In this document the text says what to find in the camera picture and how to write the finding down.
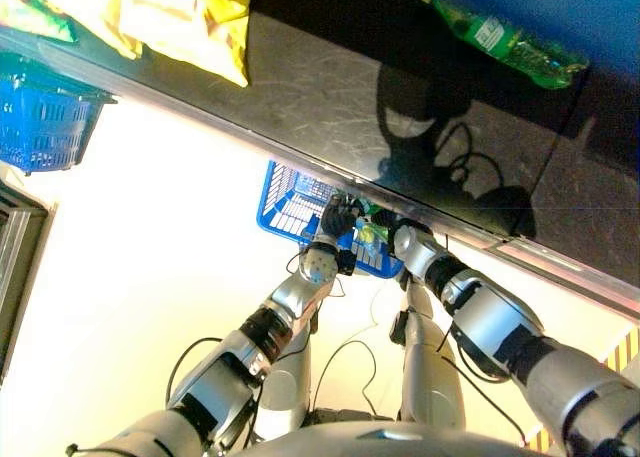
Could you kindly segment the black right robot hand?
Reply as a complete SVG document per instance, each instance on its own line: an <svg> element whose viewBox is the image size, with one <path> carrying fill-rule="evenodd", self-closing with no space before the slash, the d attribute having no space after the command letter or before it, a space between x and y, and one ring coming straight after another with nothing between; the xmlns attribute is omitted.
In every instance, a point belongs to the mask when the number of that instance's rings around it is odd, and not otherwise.
<svg viewBox="0 0 640 457"><path fill-rule="evenodd" d="M377 212L371 215L371 222L379 227L385 228L388 232L393 231L397 227L400 217L397 213L380 208Z"/></svg>

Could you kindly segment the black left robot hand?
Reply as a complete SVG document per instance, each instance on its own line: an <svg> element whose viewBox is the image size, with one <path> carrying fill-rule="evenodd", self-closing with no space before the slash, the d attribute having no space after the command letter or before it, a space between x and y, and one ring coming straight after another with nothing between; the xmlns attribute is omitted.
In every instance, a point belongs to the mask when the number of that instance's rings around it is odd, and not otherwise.
<svg viewBox="0 0 640 457"><path fill-rule="evenodd" d="M321 228L326 235L339 238L352 231L364 207L357 198L346 194L333 194L321 216Z"/></svg>

